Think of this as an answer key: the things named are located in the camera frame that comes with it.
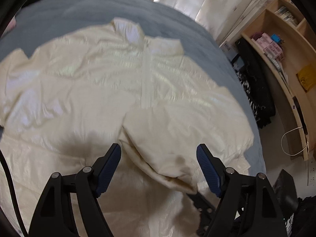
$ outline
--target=bolt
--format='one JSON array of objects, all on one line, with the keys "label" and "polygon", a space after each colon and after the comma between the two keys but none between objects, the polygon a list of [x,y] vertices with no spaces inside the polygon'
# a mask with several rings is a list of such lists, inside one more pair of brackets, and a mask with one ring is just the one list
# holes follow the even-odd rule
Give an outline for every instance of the bolt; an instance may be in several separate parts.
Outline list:
[{"label": "bolt", "polygon": [[233,169],[232,167],[227,167],[226,172],[232,175],[233,173],[235,173],[235,169]]},{"label": "bolt", "polygon": [[89,172],[91,172],[91,170],[92,170],[92,167],[86,166],[86,167],[83,168],[82,171],[83,171],[84,173],[89,173]]},{"label": "bolt", "polygon": [[258,174],[258,177],[259,177],[260,179],[265,179],[265,178],[266,178],[265,174],[263,174],[263,173],[259,173],[259,174]]},{"label": "bolt", "polygon": [[59,176],[59,173],[58,172],[55,172],[51,175],[51,178],[57,178]]}]

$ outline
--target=black cable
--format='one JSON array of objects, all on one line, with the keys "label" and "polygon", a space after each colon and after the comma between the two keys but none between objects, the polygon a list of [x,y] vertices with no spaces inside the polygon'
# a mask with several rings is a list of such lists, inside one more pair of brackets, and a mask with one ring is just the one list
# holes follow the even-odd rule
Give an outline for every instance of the black cable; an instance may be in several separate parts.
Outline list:
[{"label": "black cable", "polygon": [[10,174],[10,169],[8,167],[7,162],[5,161],[5,158],[4,158],[1,150],[0,150],[0,162],[1,162],[1,165],[2,165],[2,167],[4,169],[5,176],[7,178],[7,182],[8,182],[9,190],[10,190],[10,195],[11,195],[11,200],[12,200],[12,204],[13,204],[13,208],[14,208],[14,212],[15,212],[16,218],[18,219],[18,223],[19,223],[19,226],[21,228],[21,231],[22,231],[24,237],[28,237],[28,233],[26,231],[26,228],[24,226],[24,223],[23,223],[23,220],[22,220],[22,217],[21,217],[18,201],[16,199],[14,185],[13,185],[12,177],[11,177],[11,174]]}]

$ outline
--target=floor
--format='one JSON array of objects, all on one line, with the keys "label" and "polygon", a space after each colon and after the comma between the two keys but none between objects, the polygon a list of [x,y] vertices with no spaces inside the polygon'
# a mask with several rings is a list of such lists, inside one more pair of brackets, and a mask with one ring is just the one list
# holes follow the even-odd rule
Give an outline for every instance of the floor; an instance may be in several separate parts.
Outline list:
[{"label": "floor", "polygon": [[[278,112],[271,118],[271,124],[260,129],[260,139],[263,149],[263,157],[266,164],[267,176],[273,185],[282,169],[293,176],[297,196],[301,198],[316,195],[316,181],[308,186],[308,164],[303,158],[291,160],[281,149],[281,138],[284,134],[283,125]],[[282,145],[287,151],[287,142],[283,139]]]}]

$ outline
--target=yellow packet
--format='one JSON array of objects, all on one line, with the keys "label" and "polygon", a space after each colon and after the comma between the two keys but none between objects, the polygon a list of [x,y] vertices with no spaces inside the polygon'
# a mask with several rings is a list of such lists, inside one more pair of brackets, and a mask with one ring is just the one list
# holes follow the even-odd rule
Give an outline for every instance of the yellow packet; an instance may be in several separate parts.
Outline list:
[{"label": "yellow packet", "polygon": [[316,85],[315,65],[309,64],[305,66],[296,75],[306,92]]}]

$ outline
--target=blue blanket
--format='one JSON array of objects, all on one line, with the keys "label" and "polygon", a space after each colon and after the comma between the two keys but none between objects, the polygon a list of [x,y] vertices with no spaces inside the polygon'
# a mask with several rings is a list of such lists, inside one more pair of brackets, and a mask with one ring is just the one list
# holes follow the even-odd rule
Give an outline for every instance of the blue blanket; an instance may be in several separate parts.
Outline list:
[{"label": "blue blanket", "polygon": [[211,35],[179,11],[147,0],[41,0],[21,10],[16,28],[0,39],[0,61],[16,48],[31,56],[53,38],[83,27],[107,24],[114,17],[140,24],[146,35],[180,39],[185,54],[216,83],[226,86],[239,102],[254,133],[254,144],[245,152],[256,175],[265,172],[258,128],[247,96],[234,70]]}]

